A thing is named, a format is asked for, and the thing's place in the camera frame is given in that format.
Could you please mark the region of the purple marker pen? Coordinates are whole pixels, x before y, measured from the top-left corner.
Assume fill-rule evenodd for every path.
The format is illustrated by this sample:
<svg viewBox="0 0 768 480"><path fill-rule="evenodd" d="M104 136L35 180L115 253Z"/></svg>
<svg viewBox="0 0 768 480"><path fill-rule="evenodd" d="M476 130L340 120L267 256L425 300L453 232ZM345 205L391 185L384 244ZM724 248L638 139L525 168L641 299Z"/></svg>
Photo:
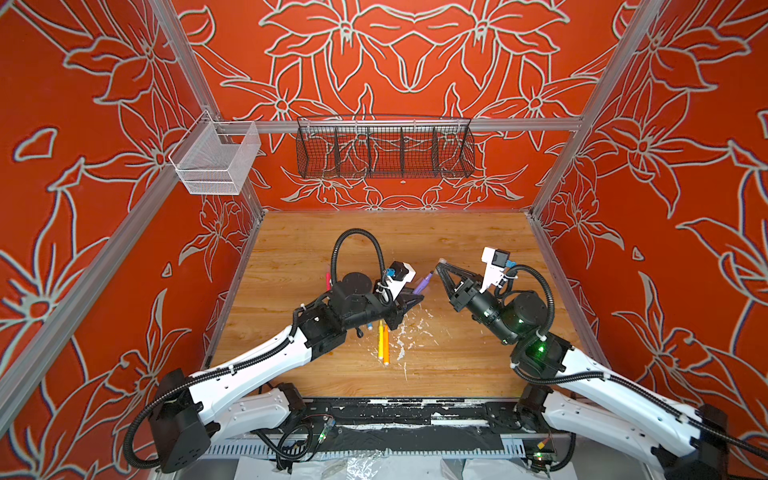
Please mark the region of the purple marker pen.
<svg viewBox="0 0 768 480"><path fill-rule="evenodd" d="M425 277L424 277L424 278L423 278L423 279L422 279L422 280L421 280L421 281L418 283L417 287L416 287L416 288L413 290L413 293L414 293L415 295L421 295L421 294L424 292L424 290L425 290L425 289L427 288L427 286L429 285L429 283L430 283L430 281L431 281L431 279L432 279L432 277L433 277L433 274L434 274L434 272L433 272L433 271L430 271L430 272L429 272L429 273L428 273L428 274L427 274L427 275L426 275L426 276L425 276Z"/></svg>

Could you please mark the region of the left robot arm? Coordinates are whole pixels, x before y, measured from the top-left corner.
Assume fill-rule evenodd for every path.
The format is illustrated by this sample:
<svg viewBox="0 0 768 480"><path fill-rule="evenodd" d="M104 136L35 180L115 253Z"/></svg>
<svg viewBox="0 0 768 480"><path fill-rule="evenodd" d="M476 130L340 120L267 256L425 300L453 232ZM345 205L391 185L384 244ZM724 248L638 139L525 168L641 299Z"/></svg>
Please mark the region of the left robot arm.
<svg viewBox="0 0 768 480"><path fill-rule="evenodd" d="M379 278L361 272L340 277L338 257L344 241L359 235L374 247ZM246 353L213 368L186 375L176 369L160 381L154 398L129 424L122 444L129 466L175 472L197 460L214 440L242 431L274 429L265 409L231 407L257 387L329 354L349 331L381 321L397 329L424 297L410 287L415 269L406 262L384 262L376 237L352 228L336 240L330 259L330 286L318 298L293 310L290 324Z"/></svg>

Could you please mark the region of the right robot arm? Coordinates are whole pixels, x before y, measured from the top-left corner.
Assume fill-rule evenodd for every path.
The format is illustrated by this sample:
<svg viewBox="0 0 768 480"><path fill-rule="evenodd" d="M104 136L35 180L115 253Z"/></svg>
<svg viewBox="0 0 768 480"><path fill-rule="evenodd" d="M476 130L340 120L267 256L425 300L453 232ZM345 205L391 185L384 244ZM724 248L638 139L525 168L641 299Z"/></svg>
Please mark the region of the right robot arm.
<svg viewBox="0 0 768 480"><path fill-rule="evenodd" d="M725 479L732 447L767 457L729 435L719 409L657 394L552 333L554 295L536 269L501 258L488 261L483 275L445 261L435 272L456 311L468 311L511 347L510 366L527 384L517 405L521 426L585 437L667 479Z"/></svg>

